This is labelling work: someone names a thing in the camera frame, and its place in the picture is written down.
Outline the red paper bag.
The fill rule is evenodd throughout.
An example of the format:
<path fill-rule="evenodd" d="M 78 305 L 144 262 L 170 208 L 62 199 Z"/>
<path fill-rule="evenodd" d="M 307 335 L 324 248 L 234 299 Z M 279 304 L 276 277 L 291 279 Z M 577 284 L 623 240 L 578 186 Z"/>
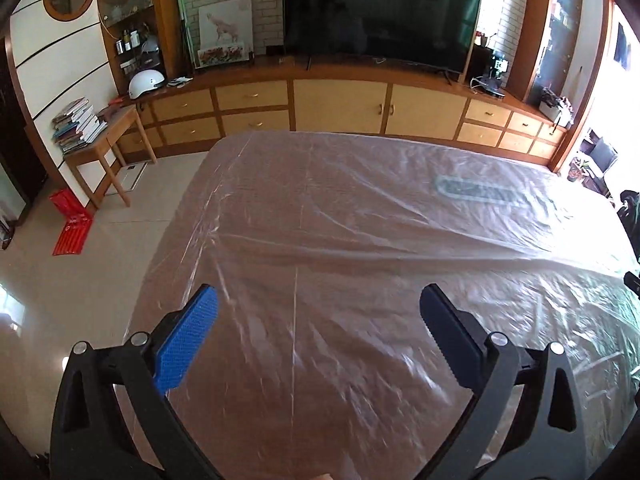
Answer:
<path fill-rule="evenodd" d="M 50 196 L 50 201 L 65 220 L 52 255 L 80 255 L 92 227 L 92 214 L 81 205 L 81 202 L 69 188 L 63 188 L 53 193 Z"/>

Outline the horse painting on canvas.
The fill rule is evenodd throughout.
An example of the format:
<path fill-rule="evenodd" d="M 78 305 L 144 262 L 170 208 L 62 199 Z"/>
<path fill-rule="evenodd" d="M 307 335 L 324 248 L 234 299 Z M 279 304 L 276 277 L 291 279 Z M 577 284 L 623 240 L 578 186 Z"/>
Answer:
<path fill-rule="evenodd" d="M 227 0 L 198 9 L 198 67 L 246 62 L 255 53 L 252 0 Z"/>

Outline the black coffee machine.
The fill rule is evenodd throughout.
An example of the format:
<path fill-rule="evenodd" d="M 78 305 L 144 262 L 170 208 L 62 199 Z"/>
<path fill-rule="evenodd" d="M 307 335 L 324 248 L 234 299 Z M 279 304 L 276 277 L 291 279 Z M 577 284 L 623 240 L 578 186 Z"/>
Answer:
<path fill-rule="evenodd" d="M 466 79 L 474 91 L 480 91 L 496 99 L 503 99 L 502 77 L 508 71 L 506 57 L 488 47 L 473 47 Z"/>

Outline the black flat television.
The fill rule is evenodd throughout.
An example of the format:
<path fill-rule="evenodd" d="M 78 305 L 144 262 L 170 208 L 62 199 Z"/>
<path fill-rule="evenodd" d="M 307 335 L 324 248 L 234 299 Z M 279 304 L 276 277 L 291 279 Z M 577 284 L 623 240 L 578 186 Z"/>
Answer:
<path fill-rule="evenodd" d="M 283 0 L 290 55 L 388 58 L 460 74 L 480 0 Z"/>

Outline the wooden tv cabinet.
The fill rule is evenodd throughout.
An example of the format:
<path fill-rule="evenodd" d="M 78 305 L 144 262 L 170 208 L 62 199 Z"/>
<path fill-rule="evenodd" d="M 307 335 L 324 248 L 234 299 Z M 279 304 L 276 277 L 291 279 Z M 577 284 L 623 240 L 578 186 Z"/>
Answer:
<path fill-rule="evenodd" d="M 206 70 L 134 104 L 160 156 L 206 151 L 245 131 L 288 130 L 426 141 L 548 166 L 568 133 L 513 96 L 375 62 L 265 58 Z"/>

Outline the white helmet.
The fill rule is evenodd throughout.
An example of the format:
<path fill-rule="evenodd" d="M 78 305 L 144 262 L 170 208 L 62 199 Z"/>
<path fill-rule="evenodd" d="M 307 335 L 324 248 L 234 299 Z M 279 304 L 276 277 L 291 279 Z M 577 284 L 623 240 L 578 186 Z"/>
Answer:
<path fill-rule="evenodd" d="M 132 100 L 139 99 L 142 94 L 155 91 L 165 82 L 165 76 L 158 70 L 142 70 L 129 81 L 128 96 Z"/>

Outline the stack of books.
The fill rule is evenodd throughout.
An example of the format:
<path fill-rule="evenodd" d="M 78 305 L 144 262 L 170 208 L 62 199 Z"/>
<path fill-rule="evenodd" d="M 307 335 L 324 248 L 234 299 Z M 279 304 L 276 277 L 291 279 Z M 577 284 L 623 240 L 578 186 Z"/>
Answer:
<path fill-rule="evenodd" d="M 64 107 L 52 119 L 52 142 L 63 155 L 86 148 L 106 128 L 87 98 L 80 98 Z"/>

